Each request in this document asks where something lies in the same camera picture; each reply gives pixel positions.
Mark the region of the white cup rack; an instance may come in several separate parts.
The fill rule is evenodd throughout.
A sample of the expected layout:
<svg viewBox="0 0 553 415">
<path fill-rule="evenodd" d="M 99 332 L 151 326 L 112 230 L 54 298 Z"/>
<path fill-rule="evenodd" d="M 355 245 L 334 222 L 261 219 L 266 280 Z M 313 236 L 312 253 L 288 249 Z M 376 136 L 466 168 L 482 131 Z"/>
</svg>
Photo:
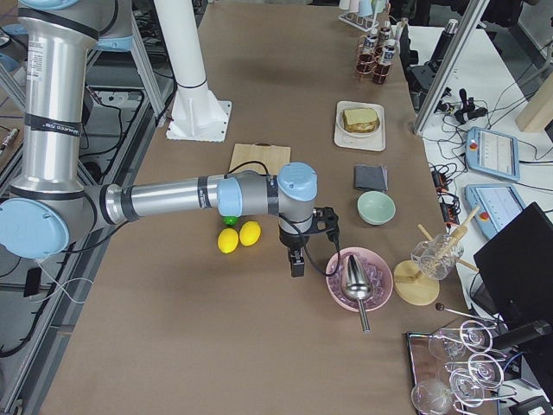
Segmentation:
<svg viewBox="0 0 553 415">
<path fill-rule="evenodd" d="M 384 13 L 389 9 L 389 1 L 340 1 L 339 9 L 342 11 L 338 16 L 340 21 L 367 33 L 377 28 L 383 21 Z"/>
</svg>

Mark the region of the tea bottle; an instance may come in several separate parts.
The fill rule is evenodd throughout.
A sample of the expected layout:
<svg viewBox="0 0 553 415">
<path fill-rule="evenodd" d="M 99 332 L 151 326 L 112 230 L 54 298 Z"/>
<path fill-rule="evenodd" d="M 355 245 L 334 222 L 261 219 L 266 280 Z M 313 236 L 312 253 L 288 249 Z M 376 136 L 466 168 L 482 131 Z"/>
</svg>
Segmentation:
<svg viewBox="0 0 553 415">
<path fill-rule="evenodd" d="M 359 53 L 358 70 L 361 73 L 369 73 L 374 61 L 374 51 L 378 42 L 378 30 L 371 29 L 366 35 L 361 52 Z"/>
<path fill-rule="evenodd" d="M 390 39 L 382 48 L 377 64 L 373 71 L 372 82 L 378 85 L 384 84 L 391 70 L 393 57 L 396 52 L 396 41 Z"/>
<path fill-rule="evenodd" d="M 384 21 L 378 31 L 378 45 L 383 47 L 391 38 L 391 22 Z"/>
</svg>

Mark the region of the wooden cutting board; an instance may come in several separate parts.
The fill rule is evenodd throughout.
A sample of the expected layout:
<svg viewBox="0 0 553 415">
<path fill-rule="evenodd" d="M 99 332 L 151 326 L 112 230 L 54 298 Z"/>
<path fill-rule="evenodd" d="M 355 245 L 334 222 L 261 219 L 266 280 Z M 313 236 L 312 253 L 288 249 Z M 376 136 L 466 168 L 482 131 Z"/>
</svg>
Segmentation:
<svg viewBox="0 0 553 415">
<path fill-rule="evenodd" d="M 229 170 L 235 173 L 253 170 L 277 175 L 290 162 L 291 148 L 273 144 L 235 144 Z"/>
</svg>

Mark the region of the yellow lemon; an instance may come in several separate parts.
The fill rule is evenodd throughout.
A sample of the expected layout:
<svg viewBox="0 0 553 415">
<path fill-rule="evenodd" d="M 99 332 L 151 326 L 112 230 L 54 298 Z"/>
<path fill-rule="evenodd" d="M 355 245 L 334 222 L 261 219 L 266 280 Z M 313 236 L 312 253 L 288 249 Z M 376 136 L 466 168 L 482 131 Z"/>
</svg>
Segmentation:
<svg viewBox="0 0 553 415">
<path fill-rule="evenodd" d="M 260 239 L 262 228 L 257 221 L 245 222 L 239 230 L 238 237 L 242 246 L 253 246 Z"/>
<path fill-rule="evenodd" d="M 223 229 L 218 236 L 217 245 L 219 250 L 224 254 L 234 252 L 239 243 L 238 232 L 230 227 Z"/>
</svg>

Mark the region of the glass mug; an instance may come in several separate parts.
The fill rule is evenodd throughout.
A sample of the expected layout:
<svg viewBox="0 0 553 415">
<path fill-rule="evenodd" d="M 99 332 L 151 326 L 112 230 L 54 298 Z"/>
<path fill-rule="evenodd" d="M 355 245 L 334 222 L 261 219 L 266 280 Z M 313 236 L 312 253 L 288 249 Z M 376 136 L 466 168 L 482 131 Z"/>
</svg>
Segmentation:
<svg viewBox="0 0 553 415">
<path fill-rule="evenodd" d="M 448 234 L 440 234 L 429 241 L 417 244 L 410 254 L 411 260 L 428 278 L 443 280 L 455 268 L 464 253 L 461 242 Z"/>
</svg>

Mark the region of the green bowl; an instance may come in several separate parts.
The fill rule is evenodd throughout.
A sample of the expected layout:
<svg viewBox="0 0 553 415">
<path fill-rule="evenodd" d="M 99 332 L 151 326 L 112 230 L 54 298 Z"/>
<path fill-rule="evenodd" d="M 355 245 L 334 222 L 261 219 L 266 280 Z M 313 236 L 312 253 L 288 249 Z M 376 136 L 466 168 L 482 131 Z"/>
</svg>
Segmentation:
<svg viewBox="0 0 553 415">
<path fill-rule="evenodd" d="M 390 196 L 378 191 L 363 193 L 357 200 L 359 217 L 374 226 L 384 225 L 396 214 L 396 205 Z"/>
</svg>

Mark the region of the cream rabbit tray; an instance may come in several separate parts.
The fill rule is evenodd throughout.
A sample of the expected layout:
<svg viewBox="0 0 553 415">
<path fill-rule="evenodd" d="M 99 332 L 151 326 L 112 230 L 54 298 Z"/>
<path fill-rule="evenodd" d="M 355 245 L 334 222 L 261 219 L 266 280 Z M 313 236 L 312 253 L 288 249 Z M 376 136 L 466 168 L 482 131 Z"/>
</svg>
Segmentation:
<svg viewBox="0 0 553 415">
<path fill-rule="evenodd" d="M 361 134 L 345 130 L 342 113 L 347 109 L 372 108 L 378 115 L 378 128 Z M 378 104 L 341 100 L 336 104 L 334 143 L 342 148 L 381 152 L 385 150 L 385 110 Z"/>
</svg>

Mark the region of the white round plate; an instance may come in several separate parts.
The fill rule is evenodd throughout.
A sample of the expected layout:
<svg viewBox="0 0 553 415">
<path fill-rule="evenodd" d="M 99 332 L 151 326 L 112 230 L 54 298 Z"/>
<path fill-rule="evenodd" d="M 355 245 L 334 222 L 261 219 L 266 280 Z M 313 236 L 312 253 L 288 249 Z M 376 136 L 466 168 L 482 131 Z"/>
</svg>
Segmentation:
<svg viewBox="0 0 553 415">
<path fill-rule="evenodd" d="M 381 120 L 372 107 L 354 107 L 339 110 L 336 125 L 340 132 L 351 136 L 366 136 L 378 131 Z"/>
</svg>

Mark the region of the wine glass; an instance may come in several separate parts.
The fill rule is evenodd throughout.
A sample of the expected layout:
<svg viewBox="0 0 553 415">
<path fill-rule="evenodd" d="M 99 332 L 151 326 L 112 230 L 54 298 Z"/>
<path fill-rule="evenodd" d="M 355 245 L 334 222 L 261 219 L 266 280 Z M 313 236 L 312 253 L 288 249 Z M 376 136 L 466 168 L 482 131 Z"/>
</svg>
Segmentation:
<svg viewBox="0 0 553 415">
<path fill-rule="evenodd" d="M 449 373 L 465 369 L 470 378 L 488 390 L 499 388 L 505 380 L 499 361 L 486 353 L 471 354 L 466 361 L 448 361 L 444 367 Z"/>
<path fill-rule="evenodd" d="M 471 353 L 492 349 L 488 327 L 479 321 L 467 320 L 459 328 L 441 328 L 429 337 L 429 351 L 442 361 L 458 361 Z"/>
<path fill-rule="evenodd" d="M 466 377 L 453 377 L 446 384 L 438 379 L 418 382 L 410 399 L 420 414 L 474 414 L 470 408 L 483 404 L 485 390 Z"/>
</svg>

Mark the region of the black thermos bottle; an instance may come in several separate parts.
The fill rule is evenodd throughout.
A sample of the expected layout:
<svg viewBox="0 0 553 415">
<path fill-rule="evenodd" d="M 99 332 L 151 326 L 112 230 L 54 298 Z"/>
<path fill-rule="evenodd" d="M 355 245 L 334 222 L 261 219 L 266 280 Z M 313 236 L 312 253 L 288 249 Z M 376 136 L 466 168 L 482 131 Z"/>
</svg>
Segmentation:
<svg viewBox="0 0 553 415">
<path fill-rule="evenodd" d="M 440 65 L 442 64 L 445 53 L 447 52 L 448 46 L 450 45 L 456 33 L 458 25 L 458 20 L 451 18 L 448 20 L 448 23 L 442 31 L 438 43 L 436 44 L 433 51 L 433 54 L 431 55 L 430 60 L 427 62 L 427 65 L 434 73 L 437 72 Z"/>
</svg>

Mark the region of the grey folded cloth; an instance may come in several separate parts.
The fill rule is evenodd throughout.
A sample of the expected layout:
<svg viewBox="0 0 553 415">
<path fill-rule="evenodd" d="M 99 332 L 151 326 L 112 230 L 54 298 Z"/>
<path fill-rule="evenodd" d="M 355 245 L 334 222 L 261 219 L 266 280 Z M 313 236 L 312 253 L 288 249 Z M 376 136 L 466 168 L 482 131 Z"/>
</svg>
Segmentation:
<svg viewBox="0 0 553 415">
<path fill-rule="evenodd" d="M 364 191 L 388 190 L 388 169 L 385 166 L 356 164 L 353 168 L 353 187 Z"/>
</svg>

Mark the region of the blue teach pendant tablet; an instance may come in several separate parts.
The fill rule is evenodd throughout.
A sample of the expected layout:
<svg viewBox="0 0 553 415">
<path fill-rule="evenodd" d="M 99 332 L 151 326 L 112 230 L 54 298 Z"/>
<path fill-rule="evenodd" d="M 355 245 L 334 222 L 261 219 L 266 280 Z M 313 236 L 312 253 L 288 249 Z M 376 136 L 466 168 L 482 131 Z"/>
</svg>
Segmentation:
<svg viewBox="0 0 553 415">
<path fill-rule="evenodd" d="M 473 127 L 467 132 L 467 166 L 488 176 L 520 179 L 518 140 L 505 133 Z"/>
</svg>

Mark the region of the aluminium frame post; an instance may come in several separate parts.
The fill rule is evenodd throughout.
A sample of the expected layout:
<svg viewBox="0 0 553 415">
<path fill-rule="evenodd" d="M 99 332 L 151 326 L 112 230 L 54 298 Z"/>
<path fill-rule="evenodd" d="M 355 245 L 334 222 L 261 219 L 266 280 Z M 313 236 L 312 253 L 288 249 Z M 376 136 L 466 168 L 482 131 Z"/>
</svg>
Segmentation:
<svg viewBox="0 0 553 415">
<path fill-rule="evenodd" d="M 418 137 L 423 135 L 427 123 L 433 116 L 436 105 L 441 99 L 448 79 L 454 71 L 455 65 L 465 49 L 472 31 L 477 27 L 488 4 L 489 0 L 471 0 L 468 3 L 459 28 L 444 55 L 442 64 L 437 71 L 413 124 L 413 132 Z"/>
</svg>

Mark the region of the bread slice with fried egg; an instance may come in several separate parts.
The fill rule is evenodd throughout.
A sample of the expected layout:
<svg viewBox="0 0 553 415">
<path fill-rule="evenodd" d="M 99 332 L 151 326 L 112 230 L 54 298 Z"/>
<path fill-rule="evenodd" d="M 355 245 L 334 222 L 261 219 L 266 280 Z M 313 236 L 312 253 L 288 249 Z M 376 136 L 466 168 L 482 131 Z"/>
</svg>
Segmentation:
<svg viewBox="0 0 553 415">
<path fill-rule="evenodd" d="M 378 119 L 368 122 L 348 123 L 344 122 L 344 129 L 351 133 L 371 133 L 380 126 Z"/>
</svg>

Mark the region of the steel ice scoop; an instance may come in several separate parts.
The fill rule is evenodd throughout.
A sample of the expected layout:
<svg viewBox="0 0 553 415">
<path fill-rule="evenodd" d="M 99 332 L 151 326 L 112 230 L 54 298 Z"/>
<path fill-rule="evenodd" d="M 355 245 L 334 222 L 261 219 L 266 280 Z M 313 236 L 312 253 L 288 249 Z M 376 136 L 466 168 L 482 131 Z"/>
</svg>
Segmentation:
<svg viewBox="0 0 553 415">
<path fill-rule="evenodd" d="M 346 272 L 341 290 L 348 299 L 357 303 L 362 331 L 364 333 L 369 333 L 371 327 L 366 314 L 365 300 L 370 297 L 372 287 L 369 285 L 362 264 L 352 254 L 350 254 L 346 260 Z"/>
</svg>

